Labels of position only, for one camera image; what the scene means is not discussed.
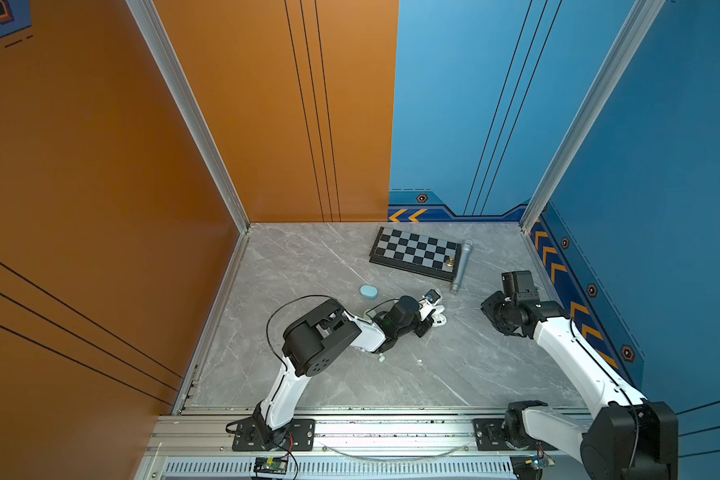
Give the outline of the white earbud case front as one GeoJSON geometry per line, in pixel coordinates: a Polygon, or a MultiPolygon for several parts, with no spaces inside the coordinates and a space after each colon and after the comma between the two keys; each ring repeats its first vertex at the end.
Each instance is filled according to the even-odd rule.
{"type": "Polygon", "coordinates": [[[447,318],[442,314],[433,314],[432,320],[434,327],[444,326],[447,323],[447,318]]]}

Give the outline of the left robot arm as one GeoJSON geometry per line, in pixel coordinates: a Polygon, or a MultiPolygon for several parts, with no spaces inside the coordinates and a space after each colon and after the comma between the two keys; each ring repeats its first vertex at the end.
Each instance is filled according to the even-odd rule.
{"type": "Polygon", "coordinates": [[[226,425],[235,451],[309,451],[312,420],[294,419],[295,409],[309,381],[324,372],[348,348],[382,355],[409,333],[423,337],[444,312],[440,293],[431,289],[417,300],[402,296],[390,309],[367,319],[348,311],[338,300],[324,302],[291,323],[283,333],[277,356],[278,375],[267,396],[251,416],[226,425]]]}

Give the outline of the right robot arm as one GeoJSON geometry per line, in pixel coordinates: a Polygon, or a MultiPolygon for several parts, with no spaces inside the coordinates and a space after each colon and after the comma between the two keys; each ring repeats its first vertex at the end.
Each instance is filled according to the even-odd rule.
{"type": "Polygon", "coordinates": [[[651,402],[591,347],[559,304],[497,291],[481,305],[494,328],[528,338],[545,350],[584,400],[589,426],[541,401],[508,405],[503,431],[509,447],[547,443],[579,461],[592,479],[676,479],[678,419],[651,402]]]}

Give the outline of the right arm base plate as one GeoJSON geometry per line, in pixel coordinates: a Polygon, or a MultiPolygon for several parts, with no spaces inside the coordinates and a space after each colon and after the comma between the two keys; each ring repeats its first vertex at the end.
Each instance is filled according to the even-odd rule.
{"type": "Polygon", "coordinates": [[[513,441],[505,430],[505,421],[499,418],[475,418],[473,433],[478,451],[535,451],[538,443],[529,439],[513,441]]]}

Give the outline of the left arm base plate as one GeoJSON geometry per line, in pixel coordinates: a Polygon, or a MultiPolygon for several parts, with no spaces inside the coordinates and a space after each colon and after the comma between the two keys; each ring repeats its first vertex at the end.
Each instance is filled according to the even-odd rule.
{"type": "Polygon", "coordinates": [[[291,451],[309,452],[313,449],[315,421],[313,419],[293,419],[287,425],[269,432],[260,432],[252,417],[226,426],[232,437],[232,450],[235,452],[291,451]]]}

